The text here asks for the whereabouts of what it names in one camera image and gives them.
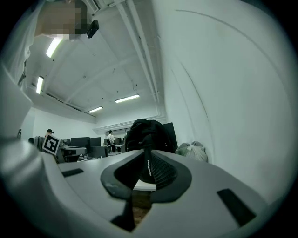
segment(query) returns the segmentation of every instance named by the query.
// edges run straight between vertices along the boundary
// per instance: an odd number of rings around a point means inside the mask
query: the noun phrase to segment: fluorescent light
[[[139,94],[136,94],[136,95],[134,95],[134,96],[130,96],[130,97],[127,97],[127,98],[118,99],[118,100],[116,100],[115,102],[116,102],[116,103],[120,103],[120,102],[124,102],[124,101],[127,101],[127,100],[131,100],[131,99],[138,98],[139,96],[140,96]]]
[[[52,57],[52,54],[54,53],[55,49],[57,48],[57,46],[59,45],[61,40],[62,39],[59,39],[57,37],[53,39],[52,43],[50,44],[50,46],[47,49],[46,54],[48,57],[50,57],[50,58]]]
[[[93,112],[96,112],[96,111],[101,110],[101,109],[103,109],[102,106],[100,106],[100,107],[98,107],[98,108],[96,108],[96,109],[93,109],[93,110],[89,111],[89,113],[93,113]]]
[[[43,77],[39,76],[38,81],[37,81],[37,87],[36,87],[36,92],[38,94],[40,94],[40,92],[41,92],[42,82],[43,82]]]

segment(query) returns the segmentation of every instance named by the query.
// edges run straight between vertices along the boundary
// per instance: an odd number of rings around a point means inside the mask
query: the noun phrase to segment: black tape strip
[[[73,175],[76,175],[78,173],[83,173],[83,172],[84,171],[82,169],[72,169],[72,170],[62,172],[62,175],[64,177],[69,177],[69,176],[73,176]]]
[[[244,204],[244,202],[242,202],[230,189],[218,191],[217,194],[239,226],[245,225],[256,217],[256,215]]]

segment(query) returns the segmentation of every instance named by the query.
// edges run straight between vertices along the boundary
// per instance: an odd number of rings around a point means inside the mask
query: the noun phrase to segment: ceiling
[[[145,0],[134,3],[147,41],[157,91],[161,96],[163,85],[151,3]],[[35,106],[48,111],[47,104],[40,97],[50,95],[59,100],[58,104],[63,102],[82,113],[102,106],[102,110],[92,114],[100,117],[105,111],[108,113],[117,107],[116,99],[136,93],[140,98],[135,99],[138,100],[135,107],[142,107],[143,103],[155,104],[155,95],[150,89],[136,46],[117,7],[98,11],[93,20],[98,20],[100,26],[93,38],[82,37],[74,42],[62,40],[51,58],[46,51],[52,39],[45,36],[35,38],[27,62],[27,83],[31,88],[28,95]],[[44,77],[40,95],[34,91],[39,76]]]

